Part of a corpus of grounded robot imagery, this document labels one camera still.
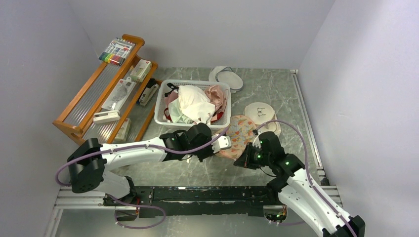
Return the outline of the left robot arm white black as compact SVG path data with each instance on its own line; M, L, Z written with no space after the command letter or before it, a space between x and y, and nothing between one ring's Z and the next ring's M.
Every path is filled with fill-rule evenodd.
M76 194L99 190L124 205L131 205L137 198L132 181L111 174L110 170L140 162L182 160L185 155L203 160L224 149L226 144L226 137L212 135L204 123L140 142L101 144L98 139L90 138L67 159L71 188Z

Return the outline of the floral peach mesh laundry bag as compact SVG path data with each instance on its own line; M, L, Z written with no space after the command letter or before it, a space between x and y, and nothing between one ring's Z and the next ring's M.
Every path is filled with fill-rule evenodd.
M236 160L244 152L247 143L255 138L253 130L256 129L255 123L247 116L237 115L230 119L230 126L226 131L226 136L230 137L232 146L227 150L216 154L218 157Z

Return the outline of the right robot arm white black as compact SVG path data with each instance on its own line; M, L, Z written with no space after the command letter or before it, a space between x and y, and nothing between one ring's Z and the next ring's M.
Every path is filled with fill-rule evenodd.
M275 178L267 187L271 204L282 203L293 210L319 237L363 237L366 224L339 206L312 178L294 154L286 153L273 132L264 132L257 143L248 143L234 161L237 167L268 166Z

